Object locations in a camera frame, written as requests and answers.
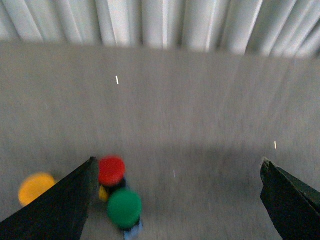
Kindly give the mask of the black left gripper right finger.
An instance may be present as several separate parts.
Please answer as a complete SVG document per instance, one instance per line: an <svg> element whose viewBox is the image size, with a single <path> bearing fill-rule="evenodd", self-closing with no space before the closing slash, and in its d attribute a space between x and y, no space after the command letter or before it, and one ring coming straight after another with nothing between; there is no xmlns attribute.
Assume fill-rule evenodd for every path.
<svg viewBox="0 0 320 240"><path fill-rule="evenodd" d="M320 238L320 192L268 158L260 164L260 199L283 240Z"/></svg>

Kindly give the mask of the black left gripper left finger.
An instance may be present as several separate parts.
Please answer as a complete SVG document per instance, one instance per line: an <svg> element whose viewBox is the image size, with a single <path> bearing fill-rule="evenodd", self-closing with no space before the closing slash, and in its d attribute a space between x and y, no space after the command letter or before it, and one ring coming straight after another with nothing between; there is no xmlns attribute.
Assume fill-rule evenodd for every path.
<svg viewBox="0 0 320 240"><path fill-rule="evenodd" d="M2 240L79 240L97 188L97 159L87 161L0 223Z"/></svg>

